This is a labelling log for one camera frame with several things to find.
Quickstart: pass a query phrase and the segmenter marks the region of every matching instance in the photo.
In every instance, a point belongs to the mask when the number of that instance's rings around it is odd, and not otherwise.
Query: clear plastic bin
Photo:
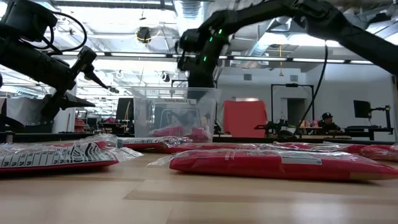
[[[137,138],[185,136],[212,142],[216,102],[213,88],[134,88],[134,133]]]

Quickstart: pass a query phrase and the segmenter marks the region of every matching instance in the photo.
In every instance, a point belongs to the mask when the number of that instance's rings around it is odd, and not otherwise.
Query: table surface
[[[147,166],[162,156],[97,172],[1,179],[1,223],[398,223],[398,180],[251,179]]]

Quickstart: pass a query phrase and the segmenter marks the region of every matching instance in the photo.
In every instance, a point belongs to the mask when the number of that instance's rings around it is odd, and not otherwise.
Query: cable
[[[313,103],[314,103],[314,101],[315,101],[315,98],[316,98],[317,95],[318,95],[318,91],[319,91],[319,88],[320,88],[320,86],[321,86],[321,83],[322,83],[322,80],[323,80],[323,76],[325,75],[326,64],[328,63],[328,57],[329,57],[329,50],[328,50],[328,46],[327,46],[327,44],[326,44],[326,42],[325,42],[325,61],[323,62],[323,68],[322,68],[322,71],[321,71],[321,76],[319,77],[317,89],[315,89],[315,93],[314,93],[314,95],[313,95],[313,98],[312,98],[312,100],[311,100],[311,103],[310,103],[310,105],[308,106],[307,110],[305,111],[303,118],[302,118],[300,121],[298,121],[298,125],[296,126],[296,131],[295,131],[295,133],[299,130],[299,127],[300,127],[301,123],[305,120],[305,117],[307,116],[308,112],[310,111],[311,107],[313,106]]]
[[[86,31],[85,27],[83,26],[83,24],[81,22],[79,22],[77,19],[75,19],[73,16],[70,16],[68,14],[65,14],[62,12],[52,12],[52,13],[55,15],[59,15],[59,16],[65,16],[65,17],[73,20],[74,22],[76,22],[80,26],[81,30],[83,31],[83,35],[84,35],[83,41],[80,43],[79,46],[72,47],[70,49],[61,50],[61,52],[74,51],[74,50],[82,48],[87,42],[87,31]]]

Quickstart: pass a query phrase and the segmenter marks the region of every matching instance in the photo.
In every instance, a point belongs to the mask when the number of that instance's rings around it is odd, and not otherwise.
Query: doorway
[[[287,99],[287,121],[289,125],[299,124],[305,113],[305,99],[288,98]]]

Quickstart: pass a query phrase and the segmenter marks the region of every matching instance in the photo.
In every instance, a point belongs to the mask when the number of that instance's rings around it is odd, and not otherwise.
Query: black cap
[[[322,119],[328,119],[328,118],[332,118],[333,116],[329,113],[329,112],[327,112],[327,113],[324,113],[323,115],[322,115]]]

